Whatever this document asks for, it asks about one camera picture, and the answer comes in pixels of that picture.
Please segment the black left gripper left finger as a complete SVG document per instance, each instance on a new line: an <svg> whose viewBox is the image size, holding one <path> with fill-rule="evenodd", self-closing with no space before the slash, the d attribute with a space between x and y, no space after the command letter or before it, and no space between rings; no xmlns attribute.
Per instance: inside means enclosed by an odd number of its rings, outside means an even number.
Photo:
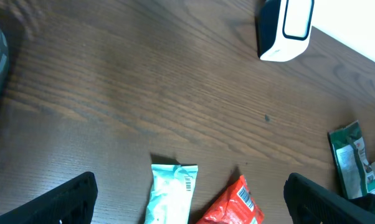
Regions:
<svg viewBox="0 0 375 224"><path fill-rule="evenodd" d="M84 172L0 216L0 224L90 224L98 195L93 172Z"/></svg>

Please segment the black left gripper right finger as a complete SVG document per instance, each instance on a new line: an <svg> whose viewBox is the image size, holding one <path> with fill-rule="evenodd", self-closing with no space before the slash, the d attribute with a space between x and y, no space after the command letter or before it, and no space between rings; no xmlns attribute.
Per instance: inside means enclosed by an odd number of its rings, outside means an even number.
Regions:
<svg viewBox="0 0 375 224"><path fill-rule="evenodd" d="M345 199L294 172L283 196L294 224L375 224L374 194Z"/></svg>

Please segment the white green packet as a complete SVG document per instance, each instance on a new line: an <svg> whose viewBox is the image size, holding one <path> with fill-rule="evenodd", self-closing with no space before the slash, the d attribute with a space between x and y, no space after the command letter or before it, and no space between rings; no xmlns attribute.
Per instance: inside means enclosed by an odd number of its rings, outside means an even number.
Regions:
<svg viewBox="0 0 375 224"><path fill-rule="evenodd" d="M344 197L375 195L375 173L366 157L359 121L328 133L328 137Z"/></svg>

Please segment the red snack packet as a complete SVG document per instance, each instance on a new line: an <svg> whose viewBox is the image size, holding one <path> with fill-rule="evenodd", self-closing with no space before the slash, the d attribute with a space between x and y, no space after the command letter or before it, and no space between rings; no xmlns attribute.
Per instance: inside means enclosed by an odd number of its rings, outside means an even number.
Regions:
<svg viewBox="0 0 375 224"><path fill-rule="evenodd" d="M264 214L243 175L210 206L197 224L261 224Z"/></svg>

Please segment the teal packet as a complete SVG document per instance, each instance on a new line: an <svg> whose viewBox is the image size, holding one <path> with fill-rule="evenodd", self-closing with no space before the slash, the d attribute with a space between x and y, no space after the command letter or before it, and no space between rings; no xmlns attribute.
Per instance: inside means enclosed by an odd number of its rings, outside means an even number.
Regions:
<svg viewBox="0 0 375 224"><path fill-rule="evenodd" d="M198 166L153 164L145 224L187 224Z"/></svg>

